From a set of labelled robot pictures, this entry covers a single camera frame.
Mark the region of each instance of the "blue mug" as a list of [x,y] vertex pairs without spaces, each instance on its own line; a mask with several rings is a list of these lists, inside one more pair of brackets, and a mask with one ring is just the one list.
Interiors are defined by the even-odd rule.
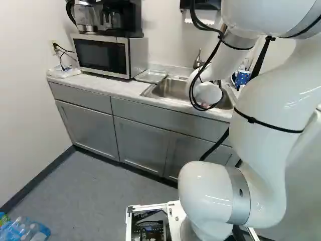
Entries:
[[250,80],[251,72],[246,70],[239,70],[235,79],[235,88],[240,89],[241,85],[246,85]]

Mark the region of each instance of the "coffee maker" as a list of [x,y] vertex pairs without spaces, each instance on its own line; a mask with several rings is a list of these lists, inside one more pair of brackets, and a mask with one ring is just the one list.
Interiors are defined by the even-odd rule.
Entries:
[[80,33],[125,38],[144,36],[141,0],[67,0],[66,10]]

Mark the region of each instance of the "microwave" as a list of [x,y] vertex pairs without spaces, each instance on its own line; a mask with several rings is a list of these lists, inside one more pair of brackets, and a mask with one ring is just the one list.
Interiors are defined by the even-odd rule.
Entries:
[[131,79],[147,70],[148,38],[72,34],[80,70]]

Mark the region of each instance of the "faucet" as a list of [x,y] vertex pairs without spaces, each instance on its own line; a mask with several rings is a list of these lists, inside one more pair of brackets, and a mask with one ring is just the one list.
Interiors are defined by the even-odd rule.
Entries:
[[198,69],[199,67],[201,67],[205,63],[201,60],[201,51],[202,51],[202,49],[199,49],[199,54],[197,55],[196,59],[194,60],[193,69]]

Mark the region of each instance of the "paper towel dispenser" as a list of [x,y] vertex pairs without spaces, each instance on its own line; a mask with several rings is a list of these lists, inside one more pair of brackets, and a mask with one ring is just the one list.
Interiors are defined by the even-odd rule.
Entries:
[[[181,0],[180,9],[190,9],[191,0]],[[221,0],[195,0],[196,10],[221,10]]]

